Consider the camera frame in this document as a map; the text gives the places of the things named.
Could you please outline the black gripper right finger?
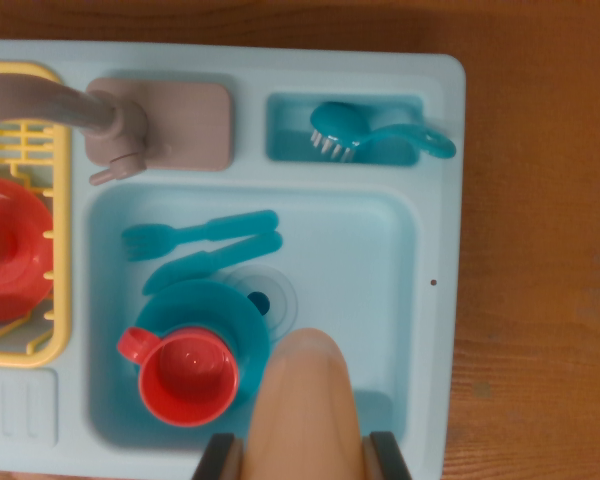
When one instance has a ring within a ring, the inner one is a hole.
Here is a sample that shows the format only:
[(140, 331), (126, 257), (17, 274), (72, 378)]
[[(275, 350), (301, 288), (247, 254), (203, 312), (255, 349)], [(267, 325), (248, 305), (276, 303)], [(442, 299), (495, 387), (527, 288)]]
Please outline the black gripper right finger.
[(393, 433), (371, 432), (362, 439), (366, 480), (411, 480)]

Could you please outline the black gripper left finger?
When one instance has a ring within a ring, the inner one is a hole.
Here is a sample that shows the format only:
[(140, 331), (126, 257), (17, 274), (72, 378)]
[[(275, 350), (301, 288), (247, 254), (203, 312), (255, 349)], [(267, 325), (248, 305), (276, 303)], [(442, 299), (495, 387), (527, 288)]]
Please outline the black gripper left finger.
[(244, 442), (232, 433), (211, 436), (192, 480), (238, 480)]

